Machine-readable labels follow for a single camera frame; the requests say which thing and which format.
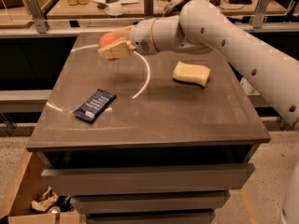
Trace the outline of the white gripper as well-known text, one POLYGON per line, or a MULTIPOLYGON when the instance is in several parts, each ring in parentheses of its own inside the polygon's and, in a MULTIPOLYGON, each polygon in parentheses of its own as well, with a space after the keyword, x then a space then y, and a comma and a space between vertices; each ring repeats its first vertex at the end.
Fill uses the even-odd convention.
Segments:
POLYGON ((127 58, 136 51, 143 55, 151 55, 156 52, 152 39, 152 25, 155 19, 143 20, 137 25, 127 26, 116 30, 116 33, 123 36, 119 39, 108 39, 102 37, 99 40, 99 53, 107 60, 118 60, 127 58))

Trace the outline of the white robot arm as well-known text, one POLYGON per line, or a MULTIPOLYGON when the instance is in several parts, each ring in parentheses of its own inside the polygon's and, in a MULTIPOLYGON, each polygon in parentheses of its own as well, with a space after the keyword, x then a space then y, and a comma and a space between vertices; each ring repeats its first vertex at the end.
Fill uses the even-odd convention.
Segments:
POLYGON ((206 0, 192 0, 176 16, 143 20, 99 40, 100 54, 109 60, 134 50, 150 55, 205 48, 223 55, 289 125, 299 125, 299 61, 236 27, 206 0))

